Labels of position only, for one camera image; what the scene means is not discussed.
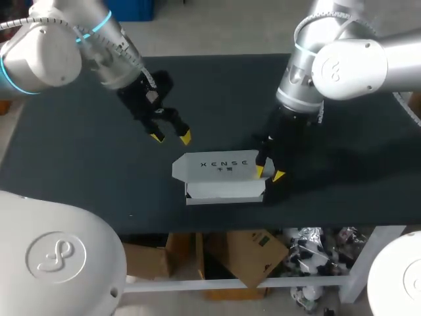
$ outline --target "robot logo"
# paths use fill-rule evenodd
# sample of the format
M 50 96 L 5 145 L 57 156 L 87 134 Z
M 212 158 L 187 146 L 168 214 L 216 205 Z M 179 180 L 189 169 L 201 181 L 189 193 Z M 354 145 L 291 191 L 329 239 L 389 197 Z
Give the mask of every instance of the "robot logo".
M 322 67 L 322 76 L 325 80 L 338 82 L 341 77 L 339 76 L 340 62 L 338 59 L 331 57 L 324 62 Z
M 40 263 L 37 267 L 38 270 L 44 272 L 56 272 L 64 268 L 64 260 L 73 255 L 73 244 L 59 240 L 55 244 L 55 253 L 48 253 L 47 260 L 50 262 Z
M 85 264 L 85 246 L 79 238 L 64 232 L 50 232 L 40 236 L 26 252 L 29 272 L 48 283 L 72 280 Z
M 421 302 L 421 260 L 411 263 L 404 275 L 405 291 L 414 301 Z

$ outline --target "blue bin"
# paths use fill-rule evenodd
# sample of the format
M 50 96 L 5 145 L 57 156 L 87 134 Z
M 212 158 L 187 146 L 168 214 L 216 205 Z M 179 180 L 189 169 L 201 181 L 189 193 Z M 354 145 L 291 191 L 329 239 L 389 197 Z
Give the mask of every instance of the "blue bin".
M 106 0 L 117 21 L 152 21 L 153 0 Z

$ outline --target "dark table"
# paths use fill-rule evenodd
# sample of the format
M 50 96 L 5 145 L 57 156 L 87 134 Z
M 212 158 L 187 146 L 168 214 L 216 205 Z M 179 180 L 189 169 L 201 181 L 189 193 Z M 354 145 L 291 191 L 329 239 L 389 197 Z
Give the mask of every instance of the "dark table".
M 168 70 L 193 141 L 158 144 L 91 73 L 33 97 L 0 189 L 75 205 L 119 234 L 289 226 L 421 224 L 421 131 L 391 94 L 325 102 L 323 125 L 267 204 L 185 206 L 172 163 L 187 151 L 256 148 L 288 55 L 145 59 Z

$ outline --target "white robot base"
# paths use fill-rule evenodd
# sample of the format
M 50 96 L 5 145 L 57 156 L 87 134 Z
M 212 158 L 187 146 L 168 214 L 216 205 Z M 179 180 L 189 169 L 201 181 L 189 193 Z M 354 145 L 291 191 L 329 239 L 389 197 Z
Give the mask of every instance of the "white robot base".
M 0 191 L 0 315 L 112 315 L 124 248 L 92 213 Z
M 387 245 L 368 276 L 368 300 L 374 316 L 419 315 L 421 309 L 421 232 Z

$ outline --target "gray floor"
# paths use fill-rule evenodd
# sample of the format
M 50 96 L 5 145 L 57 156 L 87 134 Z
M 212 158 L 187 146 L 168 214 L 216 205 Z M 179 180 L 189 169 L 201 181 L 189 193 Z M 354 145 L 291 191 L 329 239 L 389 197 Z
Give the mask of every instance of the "gray floor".
M 279 53 L 292 49 L 292 33 L 305 17 L 310 0 L 158 1 L 153 22 L 124 23 L 144 56 Z M 421 2 L 369 0 L 368 17 L 381 34 L 420 26 Z M 19 107 L 0 117 L 0 161 L 16 124 Z M 322 305 L 337 305 L 331 291 Z M 199 292 L 131 294 L 116 316 L 166 315 L 304 315 L 286 290 L 258 302 L 207 302 Z M 341 307 L 342 316 L 371 316 L 366 294 Z

